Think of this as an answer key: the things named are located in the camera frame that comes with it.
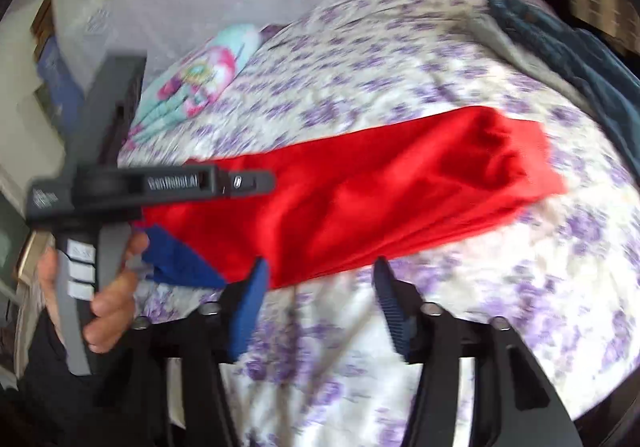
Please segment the person's left hand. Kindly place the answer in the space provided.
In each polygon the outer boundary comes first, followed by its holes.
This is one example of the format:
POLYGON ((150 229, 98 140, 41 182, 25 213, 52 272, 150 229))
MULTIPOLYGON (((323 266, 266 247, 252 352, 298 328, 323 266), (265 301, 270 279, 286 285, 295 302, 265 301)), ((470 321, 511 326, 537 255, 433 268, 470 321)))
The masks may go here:
MULTIPOLYGON (((122 257, 122 269, 115 280, 93 298, 91 309, 94 318, 84 328, 84 337, 93 353, 106 354, 114 349, 134 320, 134 293, 139 280, 137 274, 127 266, 127 261, 142 254, 148 245, 146 233, 136 231, 128 241, 122 257)), ((51 323, 58 340, 65 345, 55 294, 57 268, 58 252, 47 247, 38 261, 37 277, 51 323)))

